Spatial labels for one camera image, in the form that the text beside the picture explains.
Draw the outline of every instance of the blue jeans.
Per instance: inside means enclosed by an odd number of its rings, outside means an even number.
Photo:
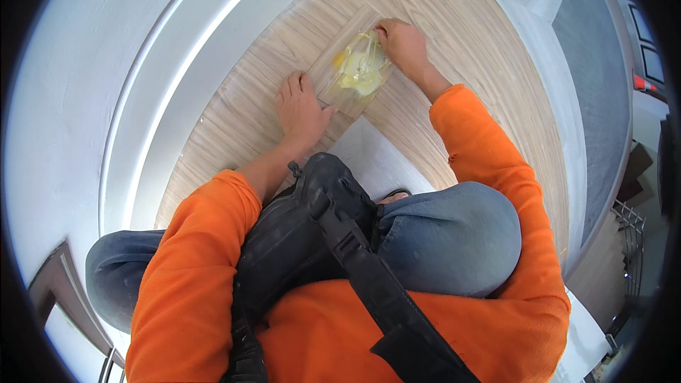
[[[483,298],[520,257],[520,223],[511,202],[477,182],[417,194],[385,206],[378,254],[407,290]],[[119,231],[100,238],[86,259],[95,311],[130,333],[142,275],[164,231]]]

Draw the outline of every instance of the orange sleeve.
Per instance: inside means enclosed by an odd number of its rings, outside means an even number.
[[[541,346],[541,360],[555,369],[565,349],[571,304],[535,172],[482,102],[464,85],[452,86],[438,98],[430,109],[430,121],[445,143],[449,165],[458,181],[484,183],[506,195],[514,205],[522,235],[520,259],[498,300],[493,301],[493,309],[500,316],[514,317],[505,320],[509,327],[500,331],[510,330],[511,322],[520,325],[519,331],[527,326],[517,340],[526,339],[528,353]],[[530,328],[536,328],[538,333],[528,332]],[[525,356],[522,345],[512,356],[537,364],[539,358]]]
[[[128,382],[216,382],[225,373],[235,266],[261,207],[234,171],[183,200],[142,277]]]

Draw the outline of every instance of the orange sweatshirt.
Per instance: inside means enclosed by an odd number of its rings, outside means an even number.
[[[480,100],[463,85],[430,109],[457,179],[496,188],[520,217],[522,250],[498,299],[411,292],[482,382],[547,382],[566,344],[570,302],[539,183]],[[261,203],[223,171],[185,199],[142,278],[128,382],[217,382],[227,369],[232,279]],[[369,348],[381,332],[347,280],[303,285],[258,335],[271,382],[398,382]]]

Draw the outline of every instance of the orange and white object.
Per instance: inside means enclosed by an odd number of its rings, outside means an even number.
[[[636,90],[657,90],[655,85],[643,80],[642,77],[635,75],[634,76],[634,89]]]

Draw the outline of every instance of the person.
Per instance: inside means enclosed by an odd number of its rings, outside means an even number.
[[[565,349],[571,304],[534,172],[475,94],[428,61],[418,29],[384,19],[376,30],[432,103],[460,182],[382,201],[378,254],[478,379],[546,382]],[[225,373],[241,246],[288,163],[337,111],[319,106],[303,72],[285,79],[277,103],[285,133],[277,147],[199,187],[167,230],[109,234],[90,250],[90,300],[132,334],[129,382],[216,382]],[[270,381],[399,381],[369,352],[382,335],[346,279],[290,290],[265,324],[257,337]]]

